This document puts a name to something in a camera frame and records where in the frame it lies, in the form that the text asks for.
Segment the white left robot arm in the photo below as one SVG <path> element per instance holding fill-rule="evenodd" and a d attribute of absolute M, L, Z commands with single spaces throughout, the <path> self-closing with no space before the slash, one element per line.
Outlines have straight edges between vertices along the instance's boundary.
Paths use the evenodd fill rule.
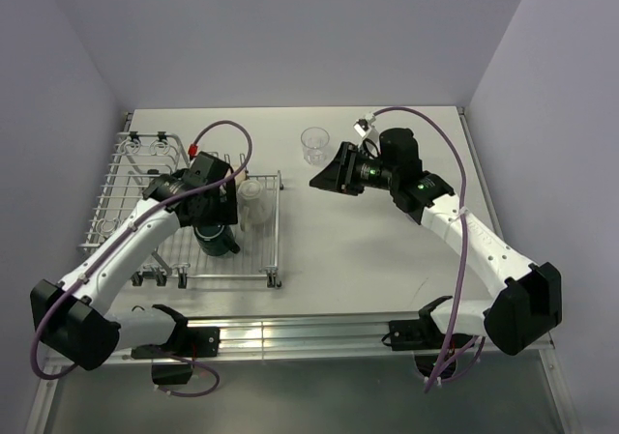
<path fill-rule="evenodd" d="M 85 370 L 128 348 L 156 346 L 167 356 L 184 352 L 188 320 L 173 308 L 154 304 L 117 315 L 109 310 L 130 277 L 176 231 L 237 223 L 235 179 L 242 171 L 199 153 L 190 167 L 153 179 L 125 221 L 80 266 L 56 283 L 37 283 L 30 293 L 33 371 L 50 377 L 38 365 L 40 343 Z"/>

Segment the dark green mug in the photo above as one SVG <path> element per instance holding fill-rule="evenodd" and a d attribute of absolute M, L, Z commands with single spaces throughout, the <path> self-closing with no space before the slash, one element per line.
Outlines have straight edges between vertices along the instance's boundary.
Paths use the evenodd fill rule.
<path fill-rule="evenodd" d="M 206 255 L 220 257 L 227 253 L 238 254 L 241 250 L 228 225 L 194 227 L 193 234 Z"/>

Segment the white ceramic mug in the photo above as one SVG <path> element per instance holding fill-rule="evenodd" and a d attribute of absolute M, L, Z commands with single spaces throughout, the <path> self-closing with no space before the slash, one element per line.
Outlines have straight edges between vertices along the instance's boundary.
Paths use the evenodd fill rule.
<path fill-rule="evenodd" d="M 272 206 L 264 185 L 255 179 L 247 179 L 237 190 L 239 224 L 242 231 L 264 224 L 271 216 Z"/>

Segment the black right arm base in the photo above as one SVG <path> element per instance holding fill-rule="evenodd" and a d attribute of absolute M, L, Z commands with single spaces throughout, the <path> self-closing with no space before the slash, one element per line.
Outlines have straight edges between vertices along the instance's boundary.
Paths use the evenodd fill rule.
<path fill-rule="evenodd" d="M 381 343 L 392 351 L 440 351 L 444 334 L 429 322 L 422 319 L 392 320 L 388 323 L 388 332 L 381 338 Z M 451 358 L 456 350 L 462 348 L 472 339 L 472 336 L 455 333 L 448 346 L 445 362 Z M 435 365 L 436 358 L 431 356 L 415 357 L 417 369 L 424 377 L 429 377 Z M 457 363 L 451 362 L 440 374 L 442 378 L 452 377 L 457 369 Z"/>

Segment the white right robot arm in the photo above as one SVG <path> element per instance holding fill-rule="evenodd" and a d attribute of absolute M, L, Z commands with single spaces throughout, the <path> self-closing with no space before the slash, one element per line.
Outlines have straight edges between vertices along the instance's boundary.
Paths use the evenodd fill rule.
<path fill-rule="evenodd" d="M 557 327 L 562 321 L 559 271 L 549 262 L 535 264 L 470 214 L 449 184 L 423 168 L 412 130 L 388 129 L 378 139 L 377 157 L 342 142 L 310 186 L 350 196 L 365 188 L 388 191 L 403 213 L 459 254 L 490 295 L 487 301 L 457 302 L 452 296 L 432 301 L 395 344 L 429 349 L 451 334 L 458 343 L 479 336 L 515 356 Z"/>

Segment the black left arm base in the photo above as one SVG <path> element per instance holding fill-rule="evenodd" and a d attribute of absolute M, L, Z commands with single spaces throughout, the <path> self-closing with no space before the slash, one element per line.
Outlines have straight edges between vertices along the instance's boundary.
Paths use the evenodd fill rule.
<path fill-rule="evenodd" d="M 131 349 L 133 360 L 150 360 L 151 380 L 159 390 L 178 392 L 177 387 L 185 386 L 192 376 L 206 374 L 213 383 L 206 390 L 213 392 L 219 387 L 221 376 L 202 359 L 218 355 L 221 330 L 218 327 L 188 327 L 179 343 L 170 345 L 142 345 Z"/>

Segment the cream tumbler with brown band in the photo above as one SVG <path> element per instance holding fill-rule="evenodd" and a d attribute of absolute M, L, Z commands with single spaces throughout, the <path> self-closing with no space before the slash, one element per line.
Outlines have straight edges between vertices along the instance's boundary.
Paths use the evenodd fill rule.
<path fill-rule="evenodd" d="M 249 172 L 246 168 L 239 169 L 239 167 L 236 165 L 231 165 L 230 169 L 227 172 L 227 176 L 232 175 L 232 174 L 235 175 L 234 182 L 235 182 L 236 188 L 238 188 L 242 183 L 244 183 L 246 179 L 249 177 Z"/>

